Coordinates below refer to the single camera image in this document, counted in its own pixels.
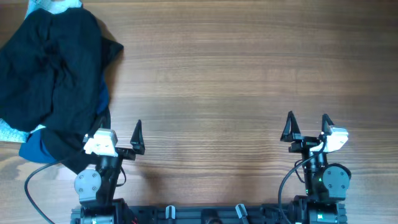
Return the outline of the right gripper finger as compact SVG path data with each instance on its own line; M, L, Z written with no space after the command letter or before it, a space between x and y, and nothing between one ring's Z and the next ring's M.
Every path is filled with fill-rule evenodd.
M301 140L301 132L297 124L297 120L294 116L293 111L289 111L287 115L285 128L280 137L280 141L294 142L299 140Z
M332 134L332 128L334 127L333 121L327 114L322 115L322 133L323 135L329 136Z

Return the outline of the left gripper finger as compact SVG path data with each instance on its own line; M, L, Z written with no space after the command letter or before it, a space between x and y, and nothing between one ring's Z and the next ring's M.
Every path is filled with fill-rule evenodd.
M102 127L105 121L106 118L104 116L97 116L91 129L88 131L88 133L85 134L83 142L88 142L89 139L94 138L95 132Z
M145 144L142 135L142 121L140 119L136 123L136 127L134 128L130 144L132 145L132 150L135 154L144 155Z

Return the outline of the black shorts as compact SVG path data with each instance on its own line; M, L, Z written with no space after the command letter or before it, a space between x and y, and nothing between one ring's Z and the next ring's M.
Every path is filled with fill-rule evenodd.
M86 9L32 12L1 49L1 119L24 132L43 125L85 134L103 72L122 49Z

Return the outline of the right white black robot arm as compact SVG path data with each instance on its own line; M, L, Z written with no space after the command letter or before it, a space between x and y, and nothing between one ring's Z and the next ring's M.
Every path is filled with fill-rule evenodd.
M302 156L285 175L279 185L277 203L282 223L346 223L346 199L352 177L351 171L339 164L328 163L327 155L340 150L348 141L349 133L338 127L327 114L322 115L322 128L317 137L304 136L292 111L288 112L280 141L289 142L289 152ZM299 168L303 169L301 181L305 195L297 195L287 211L282 204L286 182Z

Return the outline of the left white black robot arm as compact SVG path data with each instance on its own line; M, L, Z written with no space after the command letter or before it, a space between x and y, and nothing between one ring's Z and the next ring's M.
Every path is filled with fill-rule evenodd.
M83 138L84 153L97 157L94 169L81 171L74 188L79 196L80 208L72 210L74 224L127 224L138 223L137 215L124 199L114 198L120 174L124 173L124 160L135 160L145 153L142 122L136 123L131 136L130 148L117 147L118 138L114 130L104 128L105 117L97 118Z

